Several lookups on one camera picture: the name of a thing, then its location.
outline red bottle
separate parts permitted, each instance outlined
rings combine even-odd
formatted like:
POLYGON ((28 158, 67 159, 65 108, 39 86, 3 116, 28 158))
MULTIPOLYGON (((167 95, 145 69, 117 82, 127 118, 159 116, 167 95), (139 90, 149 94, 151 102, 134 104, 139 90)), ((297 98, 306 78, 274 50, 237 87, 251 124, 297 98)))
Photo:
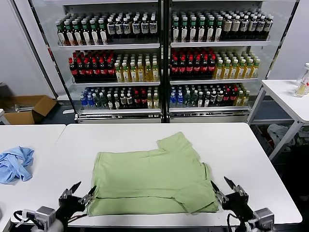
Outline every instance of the red bottle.
POLYGON ((190 55, 186 66, 186 75, 191 76, 192 70, 193 70, 193 56, 190 55))
POLYGON ((193 64, 193 74, 195 76, 200 75, 200 69, 201 69, 201 65, 200 65, 200 55, 197 55, 197 58, 193 64))
POLYGON ((201 64, 201 74, 202 75, 207 75, 207 55, 204 56, 204 60, 201 64))
POLYGON ((172 63, 172 73, 171 75, 177 76, 178 75, 178 58, 174 57, 173 63, 172 63))
POLYGON ((96 60, 96 58, 92 58, 92 70, 93 70, 93 77, 95 78, 101 78, 101 70, 100 66, 96 60))

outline refrigerator shelf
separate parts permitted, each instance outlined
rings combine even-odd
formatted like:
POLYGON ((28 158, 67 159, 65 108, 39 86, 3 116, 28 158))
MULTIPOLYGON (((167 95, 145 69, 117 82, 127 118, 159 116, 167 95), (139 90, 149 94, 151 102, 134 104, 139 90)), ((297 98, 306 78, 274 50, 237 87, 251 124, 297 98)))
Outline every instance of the refrigerator shelf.
POLYGON ((251 79, 225 79, 225 80, 179 80, 170 81, 171 85, 196 85, 196 84, 217 84, 217 83, 247 83, 258 81, 258 78, 251 79))
POLYGON ((107 82, 107 83, 72 83, 74 87, 113 87, 113 86, 158 86, 159 81, 152 82, 107 82))

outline white table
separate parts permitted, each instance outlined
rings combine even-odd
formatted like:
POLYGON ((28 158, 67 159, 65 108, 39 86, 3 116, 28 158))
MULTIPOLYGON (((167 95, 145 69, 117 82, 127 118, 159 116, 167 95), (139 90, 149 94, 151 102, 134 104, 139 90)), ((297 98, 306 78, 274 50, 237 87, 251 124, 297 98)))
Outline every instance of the white table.
POLYGON ((0 153, 16 146, 34 150, 33 164, 27 168, 33 177, 27 182, 17 180, 10 185, 0 184, 0 232, 8 229, 14 206, 27 201, 24 194, 27 187, 38 178, 39 167, 65 127, 65 125, 0 126, 0 153))
MULTIPOLYGON (((40 175, 31 182, 31 195, 15 210, 58 207, 63 190, 78 181, 75 192, 84 196, 91 188, 92 171, 99 151, 128 152, 157 149, 156 141, 182 131, 223 193, 232 190, 224 176, 249 194, 253 210, 268 207, 275 223, 299 223, 302 217, 275 169, 246 123, 192 124, 77 124, 68 125, 57 141, 40 175)), ((226 226, 228 212, 163 215, 85 217, 71 225, 81 227, 195 227, 226 226)), ((239 222, 231 219, 231 224, 239 222)))
POLYGON ((248 124, 252 123, 266 92, 294 120, 292 126, 269 156, 269 159, 274 161, 280 151, 284 149, 285 144, 293 139, 299 129, 309 125, 309 95, 302 98, 293 95, 297 89, 296 80, 262 80, 262 83, 263 86, 247 119, 248 124))

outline bottle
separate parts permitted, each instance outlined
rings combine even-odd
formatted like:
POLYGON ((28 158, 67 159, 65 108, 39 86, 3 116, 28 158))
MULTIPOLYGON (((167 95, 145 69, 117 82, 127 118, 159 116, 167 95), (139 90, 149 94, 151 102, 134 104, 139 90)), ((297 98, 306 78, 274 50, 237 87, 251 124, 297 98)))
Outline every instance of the bottle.
POLYGON ((257 16, 253 16, 252 20, 249 22, 249 26, 248 26, 248 39, 249 40, 253 40, 255 39, 255 29, 256 29, 256 25, 257 25, 257 16))
POLYGON ((231 37, 230 39, 232 40, 237 40, 238 39, 238 30, 240 26, 240 16, 237 15, 235 16, 234 21, 232 22, 232 27, 231 27, 231 37))
POLYGON ((66 46, 67 45, 66 41, 69 41, 69 40, 67 38, 65 30, 63 29, 63 27, 61 25, 61 22, 56 21, 56 26, 57 26, 57 29, 58 29, 57 34, 58 34, 58 37, 59 37, 60 44, 61 44, 61 46, 66 46))
POLYGON ((244 74, 243 74, 243 78, 245 79, 248 79, 250 78, 250 73, 251 73, 251 70, 252 70, 252 63, 253 63, 253 59, 249 59, 248 60, 248 64, 247 64, 247 67, 245 68, 244 70, 244 74))
POLYGON ((137 73, 138 73, 138 78, 139 78, 139 81, 140 82, 144 82, 145 81, 145 74, 144 74, 144 69, 143 69, 143 66, 142 66, 142 62, 139 61, 137 62, 137 73))
POLYGON ((228 79, 229 73, 230 73, 230 64, 231 60, 227 59, 225 61, 225 65, 222 67, 222 73, 220 79, 228 79))
POLYGON ((197 33, 197 41, 202 42, 204 41, 204 33, 205 33, 205 17, 201 17, 199 20, 200 21, 197 33))
POLYGON ((222 37, 221 40, 229 40, 232 27, 232 16, 228 16, 223 25, 222 37))
POLYGON ((179 27, 178 27, 178 17, 174 17, 174 23, 172 26, 172 36, 173 36, 173 42, 176 43, 178 42, 178 37, 179 37, 179 27))
POLYGON ((211 42, 212 41, 213 21, 214 21, 214 17, 213 16, 209 17, 208 26, 207 26, 206 42, 211 42))
POLYGON ((110 40, 112 41, 116 34, 115 24, 112 22, 111 18, 109 18, 107 21, 108 21, 107 32, 108 32, 110 40))
POLYGON ((196 20, 197 20, 196 17, 192 17, 191 18, 191 25, 189 27, 190 42, 194 42, 195 41, 195 36, 196 36, 196 32, 197 32, 196 20))
POLYGON ((241 106, 241 101, 243 97, 243 91, 240 90, 238 96, 236 97, 235 101, 233 102, 233 106, 241 106))
POLYGON ((124 76, 124 81, 125 82, 131 82, 130 81, 130 73, 129 73, 129 70, 126 66, 126 63, 122 63, 122 74, 124 76))
POLYGON ((66 32, 66 35, 67 35, 67 38, 69 40, 69 43, 68 45, 71 45, 71 46, 75 46, 75 40, 74 40, 74 36, 73 36, 73 30, 70 26, 70 22, 69 21, 65 21, 64 22, 64 25, 65 25, 65 32, 66 32))
POLYGON ((228 79, 235 79, 235 74, 237 71, 238 59, 233 60, 233 64, 230 65, 230 73, 228 75, 228 79))
POLYGON ((141 22, 141 36, 142 38, 147 38, 149 37, 149 22, 147 21, 146 17, 142 18, 142 22, 141 22))
POLYGON ((245 64, 246 64, 246 60, 242 59, 240 60, 240 65, 237 67, 236 73, 235 73, 235 78, 236 79, 241 79, 243 78, 243 74, 245 71, 245 64))
POLYGON ((221 32, 222 32, 222 20, 223 20, 223 17, 222 16, 219 16, 217 18, 217 26, 214 30, 214 41, 217 42, 217 41, 220 41, 221 39, 221 32))
POLYGON ((220 106, 222 104, 223 96, 224 96, 223 91, 220 90, 217 94, 217 103, 216 103, 217 106, 220 106))
POLYGON ((183 93, 179 92, 178 93, 178 98, 177 98, 177 105, 178 108, 183 108, 183 93))
POLYGON ((187 23, 188 23, 188 18, 183 17, 183 22, 181 26, 182 43, 187 42, 187 32, 188 32, 187 23))
POLYGON ((183 98, 183 106, 184 107, 190 107, 190 100, 191 100, 190 91, 187 90, 187 93, 185 94, 185 96, 183 98))
POLYGON ((82 33, 81 30, 79 28, 78 22, 76 20, 72 21, 73 24, 73 33, 74 33, 74 37, 76 39, 76 45, 83 45, 83 41, 82 41, 82 33))
POLYGON ((242 97, 242 99, 241 99, 241 103, 240 103, 241 106, 248 105, 249 94, 250 94, 250 91, 247 90, 247 91, 246 91, 246 94, 245 94, 245 95, 242 97))
POLYGON ((120 18, 116 18, 115 30, 116 30, 117 38, 122 39, 124 30, 123 30, 123 25, 122 25, 122 22, 120 21, 120 18))

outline yellow bottle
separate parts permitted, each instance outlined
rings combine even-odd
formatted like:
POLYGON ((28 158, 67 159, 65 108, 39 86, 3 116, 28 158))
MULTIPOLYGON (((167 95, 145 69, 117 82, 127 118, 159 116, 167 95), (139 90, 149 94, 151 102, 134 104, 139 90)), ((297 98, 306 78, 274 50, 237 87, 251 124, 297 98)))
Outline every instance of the yellow bottle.
POLYGON ((250 78, 257 78, 257 72, 259 71, 260 61, 261 61, 260 59, 255 60, 253 69, 251 70, 251 73, 250 73, 250 78))
POLYGON ((245 79, 250 78, 251 69, 253 68, 252 63, 253 63, 253 59, 249 59, 247 67, 245 68, 243 72, 243 78, 245 79))
POLYGON ((151 70, 149 61, 146 61, 145 79, 147 82, 154 81, 153 71, 151 70))
POLYGON ((160 81, 158 64, 156 60, 153 61, 153 74, 154 74, 154 81, 160 81))
POLYGON ((238 66, 238 59, 233 60, 233 64, 230 65, 230 73, 228 75, 229 79, 235 79, 235 74, 237 71, 237 66, 238 66))
POLYGON ((216 80, 220 79, 221 72, 222 72, 222 64, 223 64, 223 60, 220 59, 218 61, 217 67, 215 67, 215 69, 214 69, 214 72, 213 72, 213 75, 212 75, 213 79, 216 79, 216 80))
POLYGON ((139 81, 144 82, 145 81, 145 72, 144 72, 144 68, 143 68, 141 61, 137 62, 137 73, 138 73, 138 76, 139 76, 139 81))
POLYGON ((228 75, 230 73, 230 65, 231 65, 231 60, 227 59, 225 62, 225 65, 222 67, 220 79, 224 79, 224 80, 228 79, 228 75))
POLYGON ((117 82, 124 82, 124 76, 122 75, 119 63, 115 63, 115 68, 116 68, 117 82))

